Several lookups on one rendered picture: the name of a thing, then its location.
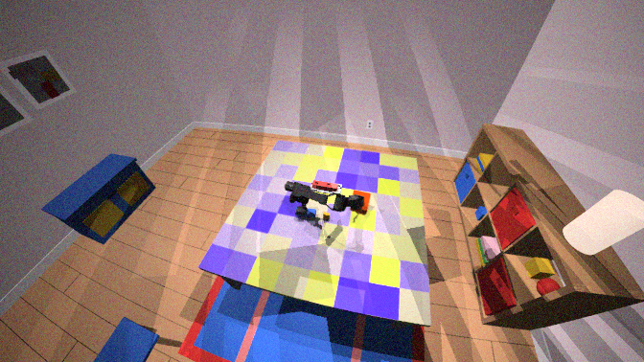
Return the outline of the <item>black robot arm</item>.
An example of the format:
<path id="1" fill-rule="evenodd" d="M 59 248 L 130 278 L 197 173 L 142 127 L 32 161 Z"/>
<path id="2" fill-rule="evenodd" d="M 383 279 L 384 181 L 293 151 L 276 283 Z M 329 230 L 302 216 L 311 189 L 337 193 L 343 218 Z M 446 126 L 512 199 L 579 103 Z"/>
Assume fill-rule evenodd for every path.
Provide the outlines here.
<path id="1" fill-rule="evenodd" d="M 349 195 L 349 197 L 346 197 L 346 195 L 339 193 L 318 193 L 310 191 L 310 186 L 298 182 L 293 183 L 289 181 L 286 182 L 284 188 L 286 191 L 291 192 L 289 196 L 290 203 L 294 203 L 295 201 L 299 202 L 300 197 L 306 197 L 308 199 L 319 202 L 319 204 L 321 205 L 327 206 L 332 211 L 340 213 L 344 212 L 347 207 L 351 207 L 353 210 L 362 210 L 362 206 L 364 205 L 365 196 L 358 194 Z M 327 205 L 328 197 L 332 195 L 336 195 L 333 209 Z"/>

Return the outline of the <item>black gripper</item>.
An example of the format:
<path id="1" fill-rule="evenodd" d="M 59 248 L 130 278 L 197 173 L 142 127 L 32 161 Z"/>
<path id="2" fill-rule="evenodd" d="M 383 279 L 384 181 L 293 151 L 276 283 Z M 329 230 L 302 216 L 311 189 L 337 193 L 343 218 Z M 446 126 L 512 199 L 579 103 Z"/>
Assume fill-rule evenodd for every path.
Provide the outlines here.
<path id="1" fill-rule="evenodd" d="M 300 197 L 300 198 L 299 198 L 299 202 L 298 202 L 298 203 L 301 203 L 301 204 L 302 204 L 302 207 L 301 207 L 301 206 L 298 206 L 298 207 L 297 207 L 297 209 L 296 209 L 296 213 L 297 213 L 298 215 L 306 215 L 306 214 L 307 214 L 308 208 L 306 207 L 306 204 L 308 204 L 308 202 L 309 202 L 309 199 L 308 199 L 308 198 L 306 198 L 306 197 Z M 304 205 L 304 204 L 305 204 L 305 205 Z"/>

